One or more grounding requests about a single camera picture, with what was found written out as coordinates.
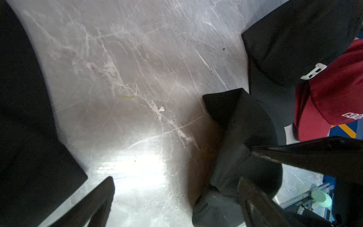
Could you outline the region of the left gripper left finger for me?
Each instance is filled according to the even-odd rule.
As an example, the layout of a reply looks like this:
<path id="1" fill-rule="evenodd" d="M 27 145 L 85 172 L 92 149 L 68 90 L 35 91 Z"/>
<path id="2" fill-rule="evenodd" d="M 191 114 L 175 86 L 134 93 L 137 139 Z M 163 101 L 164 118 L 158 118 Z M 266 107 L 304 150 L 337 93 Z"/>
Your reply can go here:
<path id="1" fill-rule="evenodd" d="M 52 227 L 104 227 L 106 226 L 113 197 L 114 181 L 111 176 L 102 181 L 66 214 L 51 224 Z"/>

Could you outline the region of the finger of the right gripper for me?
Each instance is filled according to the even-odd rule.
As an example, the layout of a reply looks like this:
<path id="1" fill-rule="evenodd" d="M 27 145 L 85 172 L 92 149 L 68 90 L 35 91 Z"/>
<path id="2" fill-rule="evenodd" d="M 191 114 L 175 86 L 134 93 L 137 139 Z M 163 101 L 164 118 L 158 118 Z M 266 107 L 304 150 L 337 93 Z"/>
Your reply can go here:
<path id="1" fill-rule="evenodd" d="M 251 153 L 272 162 L 363 184 L 362 140 L 334 136 L 284 146 L 255 146 Z"/>

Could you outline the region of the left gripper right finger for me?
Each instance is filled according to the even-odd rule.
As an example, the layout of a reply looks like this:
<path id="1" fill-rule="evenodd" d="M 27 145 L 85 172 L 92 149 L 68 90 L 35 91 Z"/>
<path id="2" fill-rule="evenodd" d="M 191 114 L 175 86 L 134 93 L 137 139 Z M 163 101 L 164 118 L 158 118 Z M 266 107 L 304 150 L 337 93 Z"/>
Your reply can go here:
<path id="1" fill-rule="evenodd" d="M 240 178 L 239 204 L 248 227 L 290 227 L 282 209 L 250 179 Z"/>

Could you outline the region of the black R cap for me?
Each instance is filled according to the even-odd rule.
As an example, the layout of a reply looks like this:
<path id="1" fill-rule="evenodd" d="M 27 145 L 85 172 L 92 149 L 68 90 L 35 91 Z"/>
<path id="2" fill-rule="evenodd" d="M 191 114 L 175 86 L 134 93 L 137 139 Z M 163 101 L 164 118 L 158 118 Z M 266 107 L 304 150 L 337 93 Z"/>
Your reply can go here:
<path id="1" fill-rule="evenodd" d="M 362 1 L 287 1 L 242 33 L 249 93 L 272 118 L 280 145 L 294 121 L 296 87 L 341 56 L 362 21 Z"/>

